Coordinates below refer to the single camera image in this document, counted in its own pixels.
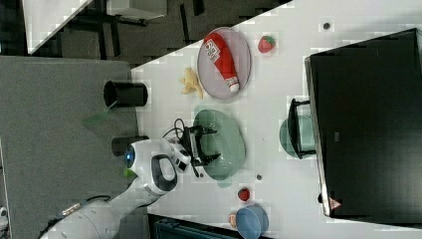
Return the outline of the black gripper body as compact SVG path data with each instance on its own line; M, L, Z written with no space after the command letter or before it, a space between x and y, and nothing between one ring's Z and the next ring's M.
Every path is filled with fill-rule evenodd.
M202 137L202 128L200 125L185 127L181 138L181 144L191 156L191 163L200 166L203 162L200 139Z

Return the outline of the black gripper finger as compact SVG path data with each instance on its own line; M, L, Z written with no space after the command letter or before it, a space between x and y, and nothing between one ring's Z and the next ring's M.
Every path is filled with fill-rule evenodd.
M200 125L199 132L200 134L213 134L213 133L217 133L217 130Z
M220 153L214 153L210 155L206 155L205 153L199 154L200 165L208 165L213 160L217 159L220 156Z

